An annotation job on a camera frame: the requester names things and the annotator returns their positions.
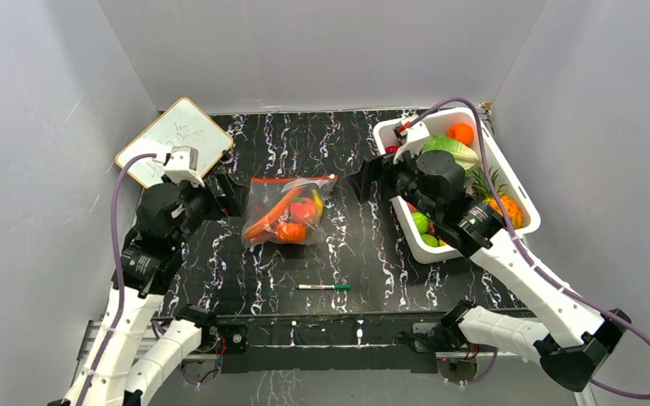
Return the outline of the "orange papaya slice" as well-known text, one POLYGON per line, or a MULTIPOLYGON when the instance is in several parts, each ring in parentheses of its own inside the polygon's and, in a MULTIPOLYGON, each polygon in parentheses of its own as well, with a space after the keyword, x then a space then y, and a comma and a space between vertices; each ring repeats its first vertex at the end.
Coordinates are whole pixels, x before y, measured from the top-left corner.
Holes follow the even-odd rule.
POLYGON ((242 236, 248 240, 253 240, 268 227, 270 227, 274 222, 276 222, 289 208, 290 202, 300 195, 302 187, 298 186, 289 190, 284 197, 267 213, 255 222, 253 225, 248 227, 243 233, 242 236))

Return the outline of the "clear zip bag orange zipper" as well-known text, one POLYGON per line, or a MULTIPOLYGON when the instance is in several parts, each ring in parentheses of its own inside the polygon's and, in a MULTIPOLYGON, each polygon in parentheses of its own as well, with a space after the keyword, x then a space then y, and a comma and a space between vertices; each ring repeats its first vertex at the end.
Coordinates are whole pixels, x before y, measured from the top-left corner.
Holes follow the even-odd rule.
MULTIPOLYGON (((322 197, 324 212, 325 201, 328 199, 330 192, 337 183, 337 180, 338 177, 335 174, 305 178, 252 178, 247 195, 245 224, 240 233, 242 244, 245 247, 254 247, 265 243, 283 244, 276 238, 275 229, 281 222, 294 222, 291 219, 289 208, 276 222, 253 240, 246 239, 242 236, 242 233, 248 227, 263 218, 263 216, 267 214, 289 190, 298 186, 302 187, 298 197, 303 198, 312 199, 311 191, 317 189, 322 197)), ((311 226, 303 226, 306 227, 307 235, 305 240, 297 245, 314 245, 325 241, 326 232, 322 225, 322 218, 318 219, 318 221, 311 226)))

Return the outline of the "yellow banana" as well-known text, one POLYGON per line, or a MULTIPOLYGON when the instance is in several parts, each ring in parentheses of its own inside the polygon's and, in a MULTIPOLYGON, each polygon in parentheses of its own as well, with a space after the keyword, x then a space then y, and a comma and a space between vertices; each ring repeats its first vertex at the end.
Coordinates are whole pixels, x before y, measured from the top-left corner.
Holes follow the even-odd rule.
POLYGON ((320 192, 317 189, 313 189, 311 191, 312 194, 312 200, 315 204, 315 207, 317 209, 317 219, 322 218, 322 213, 323 213, 323 201, 322 197, 320 195, 320 192))

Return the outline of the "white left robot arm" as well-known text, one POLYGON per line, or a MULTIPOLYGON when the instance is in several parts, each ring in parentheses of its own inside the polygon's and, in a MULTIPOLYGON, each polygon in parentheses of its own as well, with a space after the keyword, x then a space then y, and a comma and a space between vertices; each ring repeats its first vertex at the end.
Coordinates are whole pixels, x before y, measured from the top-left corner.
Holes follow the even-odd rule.
POLYGON ((143 192, 135 224, 116 248, 113 286, 101 325, 57 405, 147 405, 186 355, 208 352, 218 344, 215 315, 190 304, 138 355, 152 318, 184 263, 189 239, 206 221, 244 213, 247 188, 226 173, 216 173, 215 181, 220 195, 206 185, 167 178, 143 192))

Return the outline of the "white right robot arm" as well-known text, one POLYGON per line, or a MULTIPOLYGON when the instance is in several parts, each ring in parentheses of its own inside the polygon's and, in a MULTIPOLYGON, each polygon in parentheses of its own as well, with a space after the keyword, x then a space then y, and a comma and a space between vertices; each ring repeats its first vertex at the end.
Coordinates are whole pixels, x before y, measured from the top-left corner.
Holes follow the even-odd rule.
POLYGON ((372 156, 346 180, 360 202, 370 198, 378 182, 383 196, 400 197, 429 216, 439 239, 492 273, 537 318, 515 318, 461 300, 437 326, 412 334, 417 348, 463 350, 484 344, 534 361, 560 386, 580 392, 622 338, 621 324, 537 274, 502 216, 467 193, 465 170, 447 151, 418 157, 405 153, 400 161, 393 154, 372 156))

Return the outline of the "white plastic bin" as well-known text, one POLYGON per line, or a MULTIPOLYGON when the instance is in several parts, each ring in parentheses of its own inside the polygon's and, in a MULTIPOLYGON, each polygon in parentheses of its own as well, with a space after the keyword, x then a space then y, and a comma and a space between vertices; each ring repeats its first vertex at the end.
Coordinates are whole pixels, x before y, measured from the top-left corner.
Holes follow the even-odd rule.
MULTIPOLYGON (((388 146, 397 143, 394 126, 399 122, 400 120, 398 118, 392 118, 380 121, 374 125, 372 139, 377 146, 377 153, 379 155, 383 154, 388 146)), ((471 111, 466 107, 442 110, 424 119, 424 124, 427 126, 430 134, 444 134, 456 123, 467 123, 473 127, 475 120, 471 111)), ((541 225, 541 217, 537 208, 529 198, 529 194, 525 191, 525 188, 522 186, 504 154, 499 149, 490 131, 487 128, 483 128, 482 134, 487 156, 487 165, 491 169, 499 172, 496 185, 503 186, 503 192, 516 202, 523 213, 523 224, 520 228, 516 229, 517 234, 524 237, 527 234, 537 231, 541 225)), ((417 262, 421 264, 432 264, 460 257, 460 253, 449 246, 435 248, 425 244, 416 229, 416 224, 412 219, 410 209, 406 205, 406 202, 400 197, 395 197, 390 202, 395 210, 396 218, 410 247, 410 251, 417 262)))

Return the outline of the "green lettuce leaf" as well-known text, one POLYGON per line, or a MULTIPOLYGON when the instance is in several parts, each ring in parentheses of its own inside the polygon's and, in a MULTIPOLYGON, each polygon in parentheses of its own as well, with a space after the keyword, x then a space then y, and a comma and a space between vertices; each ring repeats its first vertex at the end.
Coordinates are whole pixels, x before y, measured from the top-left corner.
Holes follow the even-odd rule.
POLYGON ((428 138, 421 148, 421 153, 429 151, 447 151, 465 171, 469 171, 480 164, 480 157, 476 152, 467 145, 444 134, 431 135, 428 138))

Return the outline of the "orange fruit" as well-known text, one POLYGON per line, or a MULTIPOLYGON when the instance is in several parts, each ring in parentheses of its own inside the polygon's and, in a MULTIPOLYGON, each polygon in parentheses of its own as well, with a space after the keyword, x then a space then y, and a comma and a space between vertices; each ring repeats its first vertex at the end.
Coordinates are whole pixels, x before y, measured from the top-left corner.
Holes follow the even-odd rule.
POLYGON ((475 138, 475 130, 468 123, 455 123, 448 129, 447 136, 470 146, 475 138))

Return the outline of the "pineapple toy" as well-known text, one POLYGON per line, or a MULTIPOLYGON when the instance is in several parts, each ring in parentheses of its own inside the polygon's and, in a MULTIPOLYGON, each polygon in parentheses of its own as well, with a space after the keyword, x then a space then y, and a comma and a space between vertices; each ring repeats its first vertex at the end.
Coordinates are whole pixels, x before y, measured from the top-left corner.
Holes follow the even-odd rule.
POLYGON ((473 179, 471 184, 473 195, 480 200, 485 201, 496 212, 502 215, 503 212, 495 199, 495 195, 497 195, 501 200, 501 203, 504 205, 504 209, 506 210, 514 229, 522 228, 525 220, 523 211, 516 201, 505 193, 504 189, 507 187, 507 184, 499 181, 500 170, 490 167, 488 171, 485 172, 483 168, 479 166, 472 169, 470 175, 473 179), (487 176, 491 178, 493 185, 496 188, 496 194, 490 190, 487 176))

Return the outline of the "green capped marker pen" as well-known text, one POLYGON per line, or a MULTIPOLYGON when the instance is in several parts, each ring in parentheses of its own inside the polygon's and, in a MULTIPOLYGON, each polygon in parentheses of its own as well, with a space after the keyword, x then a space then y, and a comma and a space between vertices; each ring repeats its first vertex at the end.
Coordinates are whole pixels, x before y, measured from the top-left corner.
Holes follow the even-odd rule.
POLYGON ((298 290, 312 290, 312 291, 350 291, 351 286, 347 283, 343 284, 299 284, 296 287, 298 290))

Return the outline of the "small whiteboard yellow frame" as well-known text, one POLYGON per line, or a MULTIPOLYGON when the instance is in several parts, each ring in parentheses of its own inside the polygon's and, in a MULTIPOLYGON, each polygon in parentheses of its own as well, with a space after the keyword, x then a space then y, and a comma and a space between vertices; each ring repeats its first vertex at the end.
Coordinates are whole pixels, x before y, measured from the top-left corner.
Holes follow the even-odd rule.
POLYGON ((120 151, 115 163, 124 167, 134 156, 149 153, 163 156, 174 147, 188 146, 198 151, 196 171, 204 176, 233 145, 234 140, 227 131, 191 99, 181 97, 120 151))

